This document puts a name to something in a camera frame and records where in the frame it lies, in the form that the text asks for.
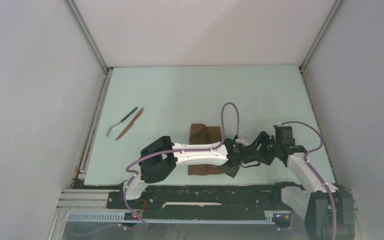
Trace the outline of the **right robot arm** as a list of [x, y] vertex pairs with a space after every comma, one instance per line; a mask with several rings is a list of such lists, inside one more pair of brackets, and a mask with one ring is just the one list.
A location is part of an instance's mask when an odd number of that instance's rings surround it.
[[259, 162], [271, 165], [279, 159], [296, 176], [302, 188], [286, 186], [271, 194], [277, 209], [286, 206], [304, 221], [310, 240], [353, 240], [356, 236], [351, 193], [330, 183], [312, 164], [307, 150], [297, 145], [291, 126], [275, 125], [275, 134], [262, 131], [252, 142]]

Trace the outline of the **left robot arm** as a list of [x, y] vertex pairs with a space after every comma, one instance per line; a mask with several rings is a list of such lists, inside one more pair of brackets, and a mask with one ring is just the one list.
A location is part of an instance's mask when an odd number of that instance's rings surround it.
[[261, 163], [254, 145], [243, 145], [226, 138], [210, 144], [181, 144], [162, 136], [141, 151], [141, 157], [126, 167], [133, 176], [123, 184], [118, 201], [125, 208], [136, 206], [142, 192], [150, 185], [164, 181], [180, 166], [213, 165], [231, 178], [243, 164]]

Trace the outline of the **brown cloth napkin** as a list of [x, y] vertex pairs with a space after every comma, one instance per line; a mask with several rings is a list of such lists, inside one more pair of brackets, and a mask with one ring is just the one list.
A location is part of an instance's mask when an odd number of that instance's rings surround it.
[[[189, 144], [205, 145], [221, 141], [220, 126], [206, 126], [202, 123], [193, 123], [190, 126]], [[189, 176], [221, 175], [222, 170], [211, 164], [189, 165]]]

